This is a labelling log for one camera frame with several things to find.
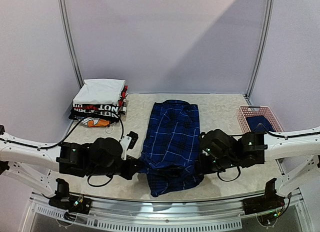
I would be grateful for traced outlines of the blue plaid flannel shirt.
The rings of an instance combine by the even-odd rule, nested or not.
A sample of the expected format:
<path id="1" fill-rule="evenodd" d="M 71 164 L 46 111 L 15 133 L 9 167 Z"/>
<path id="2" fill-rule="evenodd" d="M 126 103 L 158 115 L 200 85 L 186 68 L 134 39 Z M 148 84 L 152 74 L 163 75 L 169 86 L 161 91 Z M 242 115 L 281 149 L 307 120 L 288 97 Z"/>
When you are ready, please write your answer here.
<path id="1" fill-rule="evenodd" d="M 196 104 L 181 100 L 154 103 L 139 160 L 152 197 L 198 186 L 200 115 Z"/>

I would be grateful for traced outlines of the pink plastic laundry basket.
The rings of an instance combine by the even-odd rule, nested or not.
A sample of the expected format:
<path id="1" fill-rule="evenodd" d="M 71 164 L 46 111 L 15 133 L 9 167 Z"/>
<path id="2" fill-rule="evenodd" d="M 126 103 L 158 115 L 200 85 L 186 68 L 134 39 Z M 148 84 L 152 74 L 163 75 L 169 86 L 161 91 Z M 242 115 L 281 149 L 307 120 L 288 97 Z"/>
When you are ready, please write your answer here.
<path id="1" fill-rule="evenodd" d="M 240 106 L 237 113 L 242 133 L 261 132 L 264 127 L 270 132 L 283 132 L 273 111 L 268 106 Z"/>

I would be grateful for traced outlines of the dark blue garment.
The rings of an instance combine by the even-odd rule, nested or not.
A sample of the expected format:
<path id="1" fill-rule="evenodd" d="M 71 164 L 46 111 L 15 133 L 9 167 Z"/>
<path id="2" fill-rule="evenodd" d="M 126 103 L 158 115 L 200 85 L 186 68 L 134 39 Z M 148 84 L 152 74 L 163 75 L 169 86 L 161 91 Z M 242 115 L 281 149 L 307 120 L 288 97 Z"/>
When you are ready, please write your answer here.
<path id="1" fill-rule="evenodd" d="M 270 131 L 274 132 L 274 128 L 270 122 L 264 116 L 254 116 L 247 117 L 246 121 L 249 125 L 251 131 L 261 132 L 261 131 Z"/>

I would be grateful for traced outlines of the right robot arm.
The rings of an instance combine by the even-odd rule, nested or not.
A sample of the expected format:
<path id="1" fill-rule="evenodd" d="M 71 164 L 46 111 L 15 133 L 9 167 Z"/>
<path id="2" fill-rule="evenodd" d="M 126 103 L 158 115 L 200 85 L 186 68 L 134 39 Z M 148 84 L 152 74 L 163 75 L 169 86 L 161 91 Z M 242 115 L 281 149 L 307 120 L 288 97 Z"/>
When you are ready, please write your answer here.
<path id="1" fill-rule="evenodd" d="M 267 161 L 307 156 L 305 162 L 288 174 L 265 185 L 266 193 L 258 205 L 269 210 L 296 188 L 320 175 L 320 129 L 319 127 L 292 132 L 247 132 L 235 139 L 220 129 L 201 133 L 201 154 L 195 162 L 199 175 L 219 174 L 229 168 L 249 168 Z"/>

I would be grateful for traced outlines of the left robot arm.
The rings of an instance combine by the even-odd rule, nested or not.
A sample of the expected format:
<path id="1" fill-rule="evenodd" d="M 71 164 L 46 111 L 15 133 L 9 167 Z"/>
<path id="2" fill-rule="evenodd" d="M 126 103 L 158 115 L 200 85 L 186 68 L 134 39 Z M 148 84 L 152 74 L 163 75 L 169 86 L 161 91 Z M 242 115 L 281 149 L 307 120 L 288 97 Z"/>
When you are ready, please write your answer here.
<path id="1" fill-rule="evenodd" d="M 13 178 L 47 197 L 55 196 L 55 201 L 64 209 L 74 205 L 74 197 L 62 189 L 68 183 L 49 174 L 42 174 L 33 168 L 41 166 L 59 174 L 76 177 L 118 175 L 131 180 L 138 173 L 143 163 L 129 156 L 138 135 L 130 132 L 119 140 L 97 138 L 93 143 L 77 144 L 60 141 L 39 143 L 14 137 L 0 127 L 0 172 Z"/>

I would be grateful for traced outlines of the orange white printed shirt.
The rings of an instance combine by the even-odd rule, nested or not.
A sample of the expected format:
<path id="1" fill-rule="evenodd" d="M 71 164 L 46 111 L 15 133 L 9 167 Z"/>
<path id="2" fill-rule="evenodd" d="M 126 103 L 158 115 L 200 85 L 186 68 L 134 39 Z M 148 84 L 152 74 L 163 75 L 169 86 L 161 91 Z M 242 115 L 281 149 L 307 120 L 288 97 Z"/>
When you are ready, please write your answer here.
<path id="1" fill-rule="evenodd" d="M 119 126 L 120 128 L 122 128 L 120 122 L 114 122 L 110 120 L 92 117 L 85 118 L 80 124 L 89 128 L 112 128 L 115 126 Z"/>

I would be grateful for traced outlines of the black shirt with white letters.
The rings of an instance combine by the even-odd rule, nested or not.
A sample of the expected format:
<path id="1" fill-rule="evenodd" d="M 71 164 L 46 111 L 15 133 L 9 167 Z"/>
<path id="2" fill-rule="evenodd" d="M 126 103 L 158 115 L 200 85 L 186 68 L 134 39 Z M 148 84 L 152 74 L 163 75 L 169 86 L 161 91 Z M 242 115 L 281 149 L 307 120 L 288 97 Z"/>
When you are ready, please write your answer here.
<path id="1" fill-rule="evenodd" d="M 99 118 L 110 122 L 119 122 L 119 118 L 126 114 L 126 107 L 114 105 L 74 105 L 70 110 L 70 120 L 80 120 L 83 117 Z"/>

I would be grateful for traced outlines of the red black plaid shirt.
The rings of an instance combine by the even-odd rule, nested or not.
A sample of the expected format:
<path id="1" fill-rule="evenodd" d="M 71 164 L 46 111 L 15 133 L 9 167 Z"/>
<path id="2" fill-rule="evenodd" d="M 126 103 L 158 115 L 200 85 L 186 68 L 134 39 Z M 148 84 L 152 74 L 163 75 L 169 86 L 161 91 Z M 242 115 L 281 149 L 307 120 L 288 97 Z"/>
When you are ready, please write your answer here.
<path id="1" fill-rule="evenodd" d="M 128 85 L 125 85 L 118 100 L 118 114 L 125 115 L 127 112 L 126 98 L 128 95 Z"/>

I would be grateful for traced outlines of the white folded t-shirt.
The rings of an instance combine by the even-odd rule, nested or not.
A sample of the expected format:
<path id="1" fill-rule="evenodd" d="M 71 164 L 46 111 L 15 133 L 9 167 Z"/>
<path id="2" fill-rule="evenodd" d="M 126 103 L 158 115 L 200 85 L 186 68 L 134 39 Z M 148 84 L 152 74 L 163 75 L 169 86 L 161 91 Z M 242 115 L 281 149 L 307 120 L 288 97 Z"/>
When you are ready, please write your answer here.
<path id="1" fill-rule="evenodd" d="M 125 83 L 125 80 L 119 79 L 85 79 L 73 103 L 115 105 L 120 99 Z"/>

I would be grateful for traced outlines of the aluminium front rail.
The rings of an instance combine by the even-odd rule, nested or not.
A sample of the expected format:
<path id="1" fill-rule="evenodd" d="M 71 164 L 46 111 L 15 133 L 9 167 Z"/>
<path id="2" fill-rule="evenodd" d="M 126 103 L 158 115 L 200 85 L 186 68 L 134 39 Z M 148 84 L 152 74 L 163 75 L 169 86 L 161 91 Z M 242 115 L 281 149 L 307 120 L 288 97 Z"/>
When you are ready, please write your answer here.
<path id="1" fill-rule="evenodd" d="M 220 199 L 143 201 L 93 196 L 89 214 L 64 219 L 65 211 L 49 205 L 37 192 L 29 199 L 23 231 L 313 231 L 299 190 L 276 221 L 260 224 L 258 214 L 245 214 L 242 201 L 252 193 Z"/>

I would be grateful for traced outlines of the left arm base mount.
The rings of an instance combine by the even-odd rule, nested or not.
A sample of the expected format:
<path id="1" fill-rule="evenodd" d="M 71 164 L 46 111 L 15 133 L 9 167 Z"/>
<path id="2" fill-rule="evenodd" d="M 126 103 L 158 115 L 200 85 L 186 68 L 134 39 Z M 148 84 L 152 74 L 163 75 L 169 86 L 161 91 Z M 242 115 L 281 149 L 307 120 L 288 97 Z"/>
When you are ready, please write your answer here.
<path id="1" fill-rule="evenodd" d="M 88 215 L 93 200 L 85 197 L 83 194 L 78 196 L 71 195 L 69 184 L 64 179 L 57 178 L 55 181 L 57 182 L 57 188 L 54 196 L 49 198 L 48 204 L 59 209 L 64 209 L 68 213 Z"/>

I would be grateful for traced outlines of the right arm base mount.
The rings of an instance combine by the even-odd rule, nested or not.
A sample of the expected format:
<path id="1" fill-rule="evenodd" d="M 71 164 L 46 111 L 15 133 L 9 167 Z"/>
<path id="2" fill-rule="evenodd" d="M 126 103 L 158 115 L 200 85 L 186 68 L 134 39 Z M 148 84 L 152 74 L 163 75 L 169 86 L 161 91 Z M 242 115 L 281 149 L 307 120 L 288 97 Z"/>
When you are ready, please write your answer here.
<path id="1" fill-rule="evenodd" d="M 264 212 L 257 216 L 258 221 L 263 224 L 270 220 L 277 220 L 287 211 L 291 202 L 292 192 L 285 196 L 278 195 L 276 181 L 277 179 L 273 178 L 265 184 L 263 195 L 242 200 L 242 208 L 245 215 Z"/>

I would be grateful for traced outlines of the left aluminium frame post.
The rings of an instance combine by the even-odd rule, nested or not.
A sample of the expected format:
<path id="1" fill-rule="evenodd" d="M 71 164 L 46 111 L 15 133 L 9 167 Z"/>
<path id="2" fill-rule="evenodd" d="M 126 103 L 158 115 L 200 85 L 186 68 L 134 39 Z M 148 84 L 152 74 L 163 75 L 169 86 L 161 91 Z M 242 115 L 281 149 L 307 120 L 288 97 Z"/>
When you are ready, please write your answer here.
<path id="1" fill-rule="evenodd" d="M 58 0 L 58 5 L 59 5 L 60 16 L 62 21 L 62 28 L 65 36 L 67 49 L 69 52 L 72 69 L 75 75 L 75 80 L 78 84 L 78 87 L 81 88 L 84 84 L 84 81 L 81 74 L 81 70 L 80 70 L 80 66 L 79 66 L 79 62 L 77 59 L 76 50 L 74 46 L 74 41 L 72 37 L 72 31 L 69 23 L 66 0 Z"/>

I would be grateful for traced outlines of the aluminium frame post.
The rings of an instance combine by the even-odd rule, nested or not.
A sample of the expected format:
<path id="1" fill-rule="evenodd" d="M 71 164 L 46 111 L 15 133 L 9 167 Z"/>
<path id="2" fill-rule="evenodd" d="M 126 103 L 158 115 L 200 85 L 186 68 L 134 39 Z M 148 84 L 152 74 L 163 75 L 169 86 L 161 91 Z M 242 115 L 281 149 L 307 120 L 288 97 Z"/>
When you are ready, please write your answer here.
<path id="1" fill-rule="evenodd" d="M 261 62 L 263 59 L 263 53 L 264 53 L 267 38 L 268 38 L 268 32 L 269 32 L 270 22 L 271 22 L 271 17 L 272 17 L 272 12 L 273 12 L 273 4 L 274 4 L 274 0 L 266 0 L 265 12 L 264 12 L 263 23 L 262 23 L 260 39 L 259 39 L 258 52 L 257 52 L 257 56 L 255 59 L 253 72 L 251 74 L 249 84 L 248 84 L 246 93 L 244 95 L 244 97 L 248 101 L 251 99 L 251 96 L 253 94 L 255 83 L 256 83 L 256 80 L 258 77 L 258 72 L 259 72 Z"/>
<path id="2" fill-rule="evenodd" d="M 78 84 L 78 87 L 81 88 L 84 84 L 84 81 L 81 74 L 81 70 L 80 70 L 80 66 L 79 66 L 79 62 L 77 59 L 76 50 L 74 46 L 74 41 L 72 37 L 72 31 L 69 23 L 66 0 L 58 0 L 58 5 L 59 5 L 60 16 L 62 21 L 62 28 L 65 36 L 67 49 L 69 52 L 72 69 L 75 75 L 75 80 Z"/>

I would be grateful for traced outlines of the right aluminium frame post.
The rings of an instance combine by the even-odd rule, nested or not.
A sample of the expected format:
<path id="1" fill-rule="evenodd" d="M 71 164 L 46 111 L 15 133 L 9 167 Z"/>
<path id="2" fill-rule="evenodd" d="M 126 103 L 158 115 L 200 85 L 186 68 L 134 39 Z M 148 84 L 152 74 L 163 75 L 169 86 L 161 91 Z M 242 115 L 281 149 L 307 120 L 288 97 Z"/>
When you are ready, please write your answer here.
<path id="1" fill-rule="evenodd" d="M 253 94 L 255 83 L 256 83 L 256 80 L 258 77 L 258 72 L 259 72 L 261 62 L 263 59 L 263 53 L 264 53 L 267 38 L 268 38 L 268 32 L 269 32 L 270 22 L 271 22 L 271 17 L 272 17 L 272 12 L 273 12 L 273 4 L 274 4 L 274 0 L 266 0 L 265 12 L 264 12 L 263 23 L 262 23 L 260 39 L 259 39 L 258 52 L 257 52 L 257 56 L 255 59 L 253 72 L 251 74 L 249 84 L 248 84 L 246 93 L 244 95 L 244 97 L 248 101 L 251 99 L 251 96 Z"/>

